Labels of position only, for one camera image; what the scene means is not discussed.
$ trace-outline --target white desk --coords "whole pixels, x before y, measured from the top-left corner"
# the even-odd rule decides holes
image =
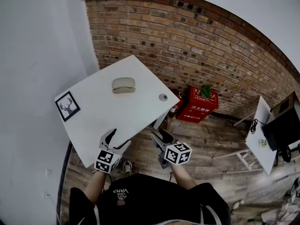
[[[259,97],[259,102],[257,105],[254,119],[257,119],[260,122],[265,124],[267,122],[269,116],[270,116],[269,105],[266,103],[266,101],[262,97]],[[264,140],[266,139],[265,136],[263,135],[263,131],[261,129],[262,124],[260,122],[257,122],[256,131],[254,134],[252,134],[251,131],[248,132],[248,135],[245,139],[245,144],[248,146],[248,149],[240,150],[240,151],[226,154],[226,155],[219,156],[219,157],[213,157],[213,159],[218,159],[218,158],[225,158],[225,157],[236,155],[239,157],[241,162],[247,168],[247,170],[226,171],[226,173],[239,173],[239,172],[261,170],[261,169],[253,169],[253,165],[257,161],[259,162],[259,164],[262,166],[262,168],[268,175],[271,173],[271,170],[272,170],[272,167],[274,164],[274,160],[275,160],[275,156],[276,156],[276,151],[272,151],[269,146],[263,147],[260,145],[259,141],[261,139],[264,139]],[[252,154],[255,156],[256,160],[253,160],[253,162],[249,164],[245,160],[245,158],[247,156],[251,156]]]
[[[134,78],[135,92],[113,94],[112,82],[119,77]],[[67,91],[81,110],[62,122],[85,167],[94,163],[94,151],[99,147],[100,137],[108,130],[117,129],[110,145],[119,146],[179,102],[133,55],[98,71]],[[167,101],[160,101],[160,94],[166,94]]]

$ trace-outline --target beige object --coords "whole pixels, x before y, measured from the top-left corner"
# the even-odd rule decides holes
[[[114,94],[135,92],[135,80],[131,77],[116,78],[112,82],[112,88]]]

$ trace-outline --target red box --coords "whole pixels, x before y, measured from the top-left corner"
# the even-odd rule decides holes
[[[190,86],[189,101],[177,119],[199,123],[218,107],[218,94],[216,92],[211,92],[211,96],[208,99],[201,96],[199,88]]]

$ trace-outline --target framed picture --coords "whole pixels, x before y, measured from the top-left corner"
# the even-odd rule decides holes
[[[61,96],[55,101],[55,103],[64,122],[80,110],[70,92],[67,92],[65,95]]]

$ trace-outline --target deer picture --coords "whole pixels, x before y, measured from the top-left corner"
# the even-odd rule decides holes
[[[70,105],[73,103],[73,100],[70,99],[69,97],[67,98],[67,100],[69,100],[70,104],[68,104],[67,107],[63,107],[62,104],[60,103],[60,109],[67,111],[70,115],[73,112],[73,110],[70,108]]]

